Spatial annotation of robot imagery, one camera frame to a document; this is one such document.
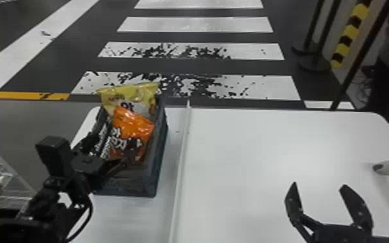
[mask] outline dark floor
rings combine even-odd
[[[0,51],[68,0],[17,0],[0,4]]]
[[[66,2],[65,0],[42,0],[38,3],[31,0],[19,0],[0,5],[0,50]],[[293,77],[302,101],[332,100],[339,89],[339,83],[332,73],[308,74],[303,72],[297,67],[297,58],[291,53],[290,48],[293,42],[305,34],[315,1],[308,3],[296,0],[263,0],[264,9],[258,10],[133,9],[137,2],[138,0],[99,1],[3,85],[0,91],[71,93],[87,71],[238,74],[242,76],[290,75]],[[274,33],[116,32],[128,16],[267,16]],[[285,61],[97,58],[109,41],[279,43]],[[84,101],[96,100],[96,98],[72,98],[70,100]]]

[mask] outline stanchion post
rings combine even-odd
[[[386,1],[383,5],[382,10],[380,11],[379,16],[375,20],[374,25],[372,26],[371,31],[368,34],[368,37],[363,43],[361,50],[359,51],[355,61],[353,62],[352,67],[350,68],[350,70],[347,73],[347,76],[345,77],[344,83],[341,86],[341,90],[339,91],[338,95],[336,96],[336,98],[334,99],[330,107],[331,111],[335,111],[338,109],[338,106],[341,103],[342,98],[347,92],[348,87],[352,84],[354,76],[359,70],[359,67],[362,65],[362,62],[365,59],[366,54],[370,50],[374,40],[376,39],[378,33],[380,32],[380,29],[383,27],[384,22],[386,21],[388,16],[389,16],[389,1]]]
[[[326,24],[322,29],[320,41],[318,42],[318,47],[315,55],[313,57],[302,58],[299,61],[299,67],[303,70],[309,72],[326,72],[330,70],[330,62],[326,61],[322,57],[322,50],[326,44],[327,37],[329,36],[331,26],[335,21],[336,13],[338,12],[339,6],[341,5],[342,0],[334,0],[329,16],[327,17]]]
[[[295,43],[292,46],[292,50],[297,55],[308,55],[308,54],[314,54],[314,50],[310,50],[310,45],[312,42],[313,33],[315,32],[315,27],[317,27],[318,19],[320,18],[321,9],[324,5],[325,0],[318,0],[317,6],[315,7],[315,12],[313,13],[311,24],[309,26],[308,33],[306,34],[306,38],[304,39],[303,44],[302,43]]]

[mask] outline zebra crossing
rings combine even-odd
[[[262,8],[259,0],[250,1],[195,1],[195,0],[140,0],[136,8],[233,8],[234,11]],[[273,33],[267,16],[264,17],[128,17],[117,32],[124,33],[203,33],[203,34],[256,34]],[[142,59],[218,59],[232,62],[247,60],[284,61],[278,43],[153,43],[109,41],[97,58],[142,58]],[[276,75],[228,75],[228,74],[172,74],[134,73],[89,70],[84,73],[73,94],[94,94],[96,89],[127,83],[153,81],[160,83],[160,90],[170,96],[253,100],[300,100],[291,76]]]
[[[71,0],[0,52],[0,98],[96,101],[100,88],[158,82],[176,98],[328,108],[323,92],[333,81],[296,77],[267,8],[261,0]]]

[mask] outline white tabletop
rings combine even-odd
[[[299,186],[303,208],[325,223],[352,222],[339,194],[366,201],[374,233],[389,237],[389,125],[356,112],[193,109],[174,243],[304,242],[284,197]]]

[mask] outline floor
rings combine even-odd
[[[339,90],[334,75],[301,71],[291,53],[313,5],[297,0],[1,3],[0,99],[94,102],[98,88],[153,81],[164,94],[213,98],[207,103],[259,107],[281,100],[328,108]],[[341,108],[353,109],[347,101]]]

